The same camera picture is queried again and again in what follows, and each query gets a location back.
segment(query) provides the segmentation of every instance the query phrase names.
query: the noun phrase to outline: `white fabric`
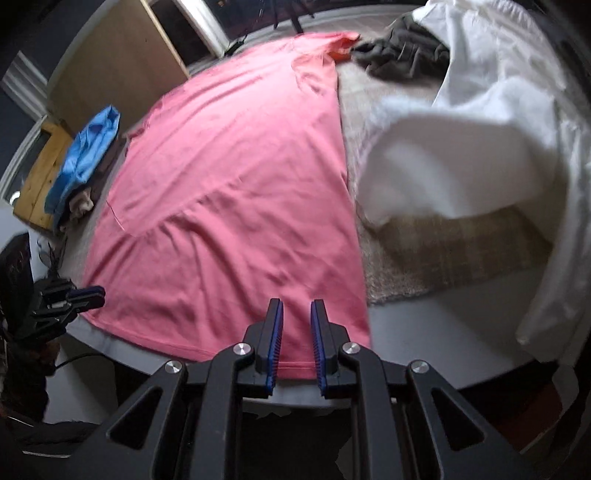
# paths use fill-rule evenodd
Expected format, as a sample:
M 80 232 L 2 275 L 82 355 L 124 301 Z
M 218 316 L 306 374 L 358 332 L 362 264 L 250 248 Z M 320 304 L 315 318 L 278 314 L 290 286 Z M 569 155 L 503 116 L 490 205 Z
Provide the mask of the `white fabric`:
M 449 47 L 450 67 L 432 108 L 388 98 L 372 114 L 359 211 L 379 226 L 400 214 L 458 218 L 517 205 L 554 242 L 517 339 L 541 361 L 559 358 L 591 278 L 589 126 L 521 6 L 430 0 L 413 17 Z

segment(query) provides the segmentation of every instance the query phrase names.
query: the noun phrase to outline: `wall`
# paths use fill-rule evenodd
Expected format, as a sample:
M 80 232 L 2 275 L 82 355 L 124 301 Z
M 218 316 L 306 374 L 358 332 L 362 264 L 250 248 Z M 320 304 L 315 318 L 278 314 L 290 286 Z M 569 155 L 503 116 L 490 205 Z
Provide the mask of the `wall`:
M 5 38 L 3 57 L 9 53 L 14 57 L 20 48 L 49 79 L 71 41 L 102 3 L 103 0 L 60 0 L 40 23 L 30 26 L 27 38 L 19 38 L 18 31 Z M 0 90 L 0 176 L 34 123 Z
M 22 52 L 47 79 L 61 56 L 104 0 L 61 0 L 42 20 Z
M 34 124 L 33 119 L 0 89 L 0 177 Z

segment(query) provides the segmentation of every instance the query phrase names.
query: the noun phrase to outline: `gray cloth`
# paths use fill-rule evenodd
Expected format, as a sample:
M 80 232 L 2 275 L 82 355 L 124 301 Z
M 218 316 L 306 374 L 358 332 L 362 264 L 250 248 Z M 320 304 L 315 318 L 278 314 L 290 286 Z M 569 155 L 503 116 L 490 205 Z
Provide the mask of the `gray cloth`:
M 412 13 L 398 18 L 385 37 L 357 45 L 351 53 L 369 75 L 382 80 L 444 78 L 449 67 L 447 47 L 416 23 Z

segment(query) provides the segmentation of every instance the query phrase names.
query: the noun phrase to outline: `gray table surface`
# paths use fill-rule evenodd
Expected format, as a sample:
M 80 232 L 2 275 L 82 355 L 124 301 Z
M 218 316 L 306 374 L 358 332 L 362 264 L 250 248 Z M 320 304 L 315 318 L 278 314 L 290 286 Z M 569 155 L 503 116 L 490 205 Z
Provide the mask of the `gray table surface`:
M 502 375 L 532 360 L 515 340 L 544 268 L 514 272 L 484 283 L 369 308 L 372 349 L 384 360 L 432 364 L 454 387 Z M 168 359 L 118 339 L 79 317 L 68 333 L 122 364 L 147 374 Z M 315 381 L 279 381 L 265 402 L 277 406 L 336 407 Z

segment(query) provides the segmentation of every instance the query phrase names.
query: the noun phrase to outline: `wooden furniture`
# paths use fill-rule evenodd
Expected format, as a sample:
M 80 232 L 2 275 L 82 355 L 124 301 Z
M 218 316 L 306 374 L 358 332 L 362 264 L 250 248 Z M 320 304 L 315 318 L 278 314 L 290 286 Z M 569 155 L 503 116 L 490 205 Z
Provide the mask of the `wooden furniture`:
M 73 135 L 104 107 L 135 125 L 189 74 L 144 0 L 106 0 L 74 39 L 48 82 L 52 114 Z
M 72 138 L 62 127 L 48 121 L 43 122 L 41 130 L 51 136 L 27 176 L 13 214 L 32 226 L 50 231 L 53 215 L 45 213 L 45 198 L 60 171 Z

